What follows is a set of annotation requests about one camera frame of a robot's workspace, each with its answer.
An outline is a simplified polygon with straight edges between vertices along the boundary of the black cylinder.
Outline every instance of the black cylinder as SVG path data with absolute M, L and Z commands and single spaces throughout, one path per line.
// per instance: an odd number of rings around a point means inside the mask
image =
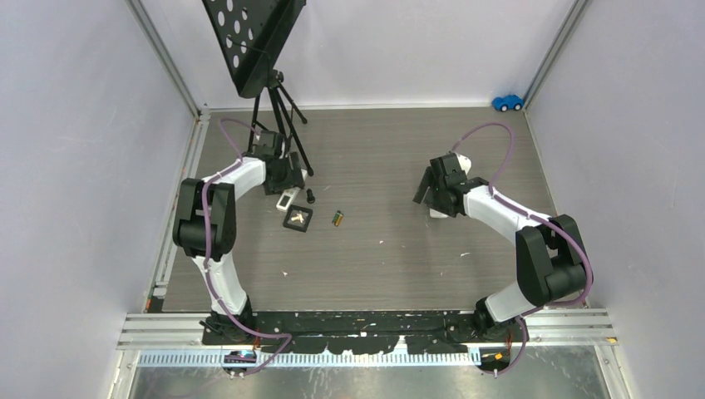
M 570 265 L 555 268 L 555 271 L 546 277 L 551 301 L 561 299 L 566 295 L 585 288 L 585 270 L 582 265 Z

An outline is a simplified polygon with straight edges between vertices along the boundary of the tripod stand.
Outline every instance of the tripod stand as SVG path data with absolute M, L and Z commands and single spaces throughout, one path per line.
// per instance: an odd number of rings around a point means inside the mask
M 286 145 L 284 148 L 284 153 L 289 153 L 289 150 L 291 149 L 291 140 L 293 139 L 296 141 L 296 146 L 298 148 L 298 152 L 301 154 L 301 159 L 303 160 L 303 163 L 306 165 L 306 171 L 309 176 L 313 176 L 313 168 L 311 167 L 311 164 L 308 162 L 308 157 L 306 156 L 306 151 L 303 149 L 303 145 L 301 144 L 301 139 L 298 138 L 298 133 L 296 132 L 296 128 L 293 126 L 293 113 L 296 112 L 299 118 L 301 118 L 301 121 L 304 124 L 308 123 L 308 120 L 306 119 L 305 116 L 303 116 L 303 113 L 299 108 L 296 106 L 296 103 L 293 102 L 293 99 L 289 95 L 288 91 L 283 86 L 284 82 L 284 74 L 280 71 L 272 70 L 270 74 L 270 78 L 267 82 L 267 92 L 269 93 L 269 99 L 272 101 L 272 109 L 274 111 L 274 118 L 277 121 L 277 128 L 279 129 L 279 132 L 282 133 L 283 135 L 286 135 Z M 291 115 L 287 112 L 287 107 L 284 104 L 284 101 L 282 99 L 282 95 L 286 97 L 287 101 L 289 104 L 291 104 Z M 257 95 L 257 97 L 254 98 L 254 110 L 252 112 L 252 127 L 259 126 L 259 128 L 268 131 L 267 127 L 265 127 L 262 123 L 260 123 L 257 120 L 257 115 L 259 112 L 259 98 L 261 97 L 261 94 Z M 286 124 L 288 126 L 288 131 L 289 134 L 287 135 L 286 132 L 286 127 L 284 126 L 284 120 L 286 120 Z M 249 133 L 249 143 L 247 144 L 247 150 L 252 151 L 252 146 L 254 143 L 254 133 L 250 131 Z

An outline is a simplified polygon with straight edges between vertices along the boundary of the tripod leg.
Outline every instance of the tripod leg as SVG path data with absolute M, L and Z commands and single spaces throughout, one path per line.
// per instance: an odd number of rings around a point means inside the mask
M 279 109 L 279 93 L 277 93 L 277 89 L 273 89 L 271 87 L 267 88 L 267 91 L 269 92 L 269 99 L 272 101 L 272 111 L 274 111 L 274 118 L 277 120 L 277 128 L 279 129 L 279 133 L 286 135 L 282 112 Z
M 259 96 L 257 96 L 257 98 L 254 99 L 254 110 L 252 111 L 252 127 L 255 127 L 257 125 L 259 125 L 259 127 L 262 127 L 262 125 L 259 124 L 259 122 L 257 122 L 257 111 L 259 111 Z M 254 142 L 254 133 L 252 131 L 250 131 L 249 143 L 247 144 L 247 151 L 248 152 L 252 151 L 253 142 Z
M 282 89 L 282 93 L 284 94 L 285 97 L 287 97 L 288 102 L 291 103 L 291 108 L 293 111 L 296 111 L 296 115 L 298 115 L 299 118 L 301 118 L 301 121 L 306 125 L 308 123 L 308 119 L 306 119 L 305 116 L 301 113 L 301 110 L 296 106 L 296 103 L 293 102 L 293 99 L 291 96 L 288 94 L 288 91 L 284 88 L 284 85 L 280 82 L 279 83 L 279 88 Z
M 288 128 L 291 130 L 291 136 L 293 137 L 293 140 L 296 141 L 296 146 L 298 147 L 298 152 L 301 154 L 301 159 L 303 160 L 303 163 L 306 165 L 306 171 L 308 172 L 309 176 L 313 176 L 313 168 L 311 167 L 311 164 L 308 162 L 308 157 L 306 156 L 306 151 L 303 150 L 303 145 L 301 144 L 301 140 L 298 138 L 298 133 L 296 132 L 296 129 L 293 127 L 293 121 L 289 117 L 286 107 L 284 106 L 284 101 L 282 100 L 282 97 L 279 95 L 279 93 L 274 90 L 274 94 L 277 97 L 277 102 L 279 103 L 279 106 L 283 110 L 284 118 L 286 118 Z

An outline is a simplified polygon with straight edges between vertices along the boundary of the black perforated panel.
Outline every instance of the black perforated panel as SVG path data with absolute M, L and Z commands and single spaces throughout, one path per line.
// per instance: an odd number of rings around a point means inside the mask
M 305 0 L 203 0 L 233 83 L 244 98 L 266 86 Z

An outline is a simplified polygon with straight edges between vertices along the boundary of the music stand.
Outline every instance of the music stand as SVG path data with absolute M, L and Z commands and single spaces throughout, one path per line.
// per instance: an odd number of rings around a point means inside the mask
M 313 176 L 313 168 L 293 126 L 293 113 L 296 112 L 304 124 L 308 121 L 284 88 L 283 73 L 274 70 L 274 63 L 306 0 L 203 0 L 203 4 L 238 95 L 254 98 L 252 126 L 267 130 L 257 121 L 259 98 L 266 88 L 279 132 L 287 136 L 285 152 L 289 152 L 293 138 L 308 175 Z M 291 115 L 282 95 L 291 104 Z M 250 132 L 248 151 L 252 151 L 253 141 L 254 133 Z

